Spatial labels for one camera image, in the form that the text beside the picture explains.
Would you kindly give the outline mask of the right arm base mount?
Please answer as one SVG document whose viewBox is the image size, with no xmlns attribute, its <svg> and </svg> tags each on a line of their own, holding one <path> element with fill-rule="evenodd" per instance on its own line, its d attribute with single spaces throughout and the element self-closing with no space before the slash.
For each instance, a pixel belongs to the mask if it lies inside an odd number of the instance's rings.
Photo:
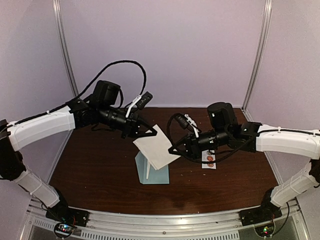
<svg viewBox="0 0 320 240">
<path fill-rule="evenodd" d="M 261 238 L 271 237 L 276 231 L 274 220 L 282 216 L 281 210 L 269 210 L 262 207 L 254 207 L 239 212 L 243 227 L 253 226 L 255 233 Z"/>
</svg>

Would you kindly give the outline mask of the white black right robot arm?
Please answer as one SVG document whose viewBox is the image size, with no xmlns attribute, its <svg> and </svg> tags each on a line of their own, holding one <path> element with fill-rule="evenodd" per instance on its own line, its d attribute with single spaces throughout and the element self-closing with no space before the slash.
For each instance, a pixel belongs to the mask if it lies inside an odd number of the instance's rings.
<svg viewBox="0 0 320 240">
<path fill-rule="evenodd" d="M 238 123 L 233 106 L 216 102 L 207 107 L 211 130 L 206 132 L 181 113 L 172 115 L 167 123 L 167 136 L 171 143 L 168 152 L 187 160 L 205 164 L 204 151 L 216 154 L 221 146 L 230 149 L 214 160 L 220 163 L 238 151 L 280 152 L 308 157 L 310 160 L 298 173 L 286 182 L 266 191 L 256 210 L 259 220 L 268 220 L 284 204 L 310 188 L 320 185 L 320 132 L 274 127 L 260 122 Z"/>
</svg>

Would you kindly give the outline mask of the beige ornate letter paper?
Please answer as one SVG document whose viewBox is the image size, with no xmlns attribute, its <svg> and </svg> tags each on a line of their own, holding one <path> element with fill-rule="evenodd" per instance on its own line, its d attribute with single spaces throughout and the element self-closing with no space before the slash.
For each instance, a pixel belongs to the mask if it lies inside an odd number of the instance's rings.
<svg viewBox="0 0 320 240">
<path fill-rule="evenodd" d="M 151 168 L 151 164 L 149 161 L 146 162 L 146 174 L 145 174 L 145 178 L 148 180 L 149 179 L 149 174 L 150 174 L 150 168 Z"/>
</svg>

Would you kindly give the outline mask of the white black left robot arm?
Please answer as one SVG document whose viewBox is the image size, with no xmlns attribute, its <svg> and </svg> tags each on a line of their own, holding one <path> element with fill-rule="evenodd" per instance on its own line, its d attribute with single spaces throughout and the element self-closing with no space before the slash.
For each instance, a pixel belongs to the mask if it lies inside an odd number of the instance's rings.
<svg viewBox="0 0 320 240">
<path fill-rule="evenodd" d="M 115 108 L 117 98 L 123 97 L 118 84 L 99 80 L 93 93 L 85 99 L 79 97 L 54 110 L 19 121 L 0 122 L 0 178 L 13 181 L 32 196 L 38 198 L 47 211 L 61 222 L 72 218 L 72 211 L 63 195 L 44 183 L 23 163 L 21 149 L 49 136 L 99 124 L 109 132 L 119 130 L 121 138 L 144 138 L 157 135 L 157 131 L 133 111 L 142 110 L 153 98 L 148 91 L 138 95 L 124 110 Z"/>
</svg>

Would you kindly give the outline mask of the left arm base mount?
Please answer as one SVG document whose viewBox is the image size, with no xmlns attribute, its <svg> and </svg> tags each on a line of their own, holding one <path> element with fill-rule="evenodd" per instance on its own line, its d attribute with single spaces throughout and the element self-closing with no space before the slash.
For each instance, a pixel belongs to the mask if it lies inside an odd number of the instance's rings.
<svg viewBox="0 0 320 240">
<path fill-rule="evenodd" d="M 86 227 L 89 220 L 89 212 L 75 208 L 68 208 L 66 215 L 59 215 L 52 208 L 46 210 L 45 217 L 55 220 L 53 233 L 59 239 L 69 238 L 79 227 Z"/>
</svg>

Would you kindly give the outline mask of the sticker sheet with three seals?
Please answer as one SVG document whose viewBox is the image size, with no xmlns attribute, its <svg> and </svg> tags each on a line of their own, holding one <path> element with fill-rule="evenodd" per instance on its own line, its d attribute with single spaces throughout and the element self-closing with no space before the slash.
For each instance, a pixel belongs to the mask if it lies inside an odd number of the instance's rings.
<svg viewBox="0 0 320 240">
<path fill-rule="evenodd" d="M 201 161 L 204 163 L 201 165 L 201 168 L 215 170 L 217 168 L 215 160 L 216 160 L 216 155 L 214 150 L 203 151 L 201 153 Z"/>
</svg>

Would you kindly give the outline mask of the light blue envelope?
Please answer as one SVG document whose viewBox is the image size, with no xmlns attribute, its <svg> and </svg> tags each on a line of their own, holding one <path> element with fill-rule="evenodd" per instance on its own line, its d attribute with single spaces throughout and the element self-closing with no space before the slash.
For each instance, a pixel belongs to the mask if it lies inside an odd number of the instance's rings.
<svg viewBox="0 0 320 240">
<path fill-rule="evenodd" d="M 135 164 L 137 168 L 139 182 L 143 185 L 169 185 L 170 174 L 169 166 L 166 165 L 159 170 L 156 170 L 151 165 L 149 177 L 146 179 L 147 158 L 139 151 L 135 156 Z"/>
</svg>

